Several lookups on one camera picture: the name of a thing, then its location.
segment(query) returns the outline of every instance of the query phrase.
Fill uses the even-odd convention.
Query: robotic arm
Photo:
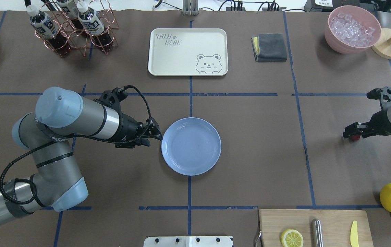
[[[125,90],[129,88],[135,89],[147,105],[149,117],[145,123],[121,111],[120,102],[127,98]],[[40,96],[35,113],[14,125],[12,136],[19,146],[30,151],[11,162],[1,175],[0,225],[46,206],[60,212],[87,198],[84,177],[68,139],[85,137],[114,143],[117,148],[150,146],[147,138],[162,139],[148,103],[134,86],[105,91],[93,101],[76,92],[51,87]],[[38,173],[3,183],[9,167],[28,154],[32,154]]]
[[[366,94],[368,99],[380,100],[381,111],[372,115],[369,122],[353,124],[344,128],[343,138],[358,140],[360,136],[389,136],[391,135],[391,87],[373,89]]]

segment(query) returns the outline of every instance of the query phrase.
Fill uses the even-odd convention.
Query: gray towel
[[[286,61],[282,33],[261,33],[258,36],[252,36],[252,47],[257,62]]]

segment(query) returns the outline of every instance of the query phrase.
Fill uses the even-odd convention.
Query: bottle cap
[[[84,2],[78,2],[76,4],[76,7],[78,8],[78,11],[80,11],[81,13],[86,13],[87,10],[89,9],[89,7],[87,6],[87,3],[84,3]]]
[[[30,16],[36,16],[38,15],[38,8],[34,5],[29,5],[26,7],[26,12],[28,12]]]

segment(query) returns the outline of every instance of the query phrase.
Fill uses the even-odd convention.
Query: bottle
[[[76,0],[57,0],[58,5],[61,7],[65,15],[70,19],[72,25],[78,29],[83,30],[83,24],[78,20],[78,8],[76,7]]]
[[[98,49],[104,53],[107,53],[113,48],[113,40],[109,33],[106,32],[106,27],[99,19],[96,10],[87,7],[84,2],[78,2],[76,5],[80,14],[78,19],[83,24],[84,28],[87,29],[90,35],[92,35],[95,45]]]
[[[67,38],[59,32],[59,27],[54,25],[52,19],[48,14],[34,5],[26,7],[26,12],[30,15],[30,23],[43,40],[49,42],[55,51],[62,58],[70,53],[70,45],[67,42]]]

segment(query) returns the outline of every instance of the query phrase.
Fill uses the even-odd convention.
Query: metal handle
[[[313,219],[311,225],[313,227],[314,246],[323,247],[322,223],[318,219]]]
[[[253,245],[254,247],[257,247],[256,245],[258,244],[258,240],[262,239],[261,237],[262,237],[262,231],[259,231],[259,236],[256,238],[255,244]]]

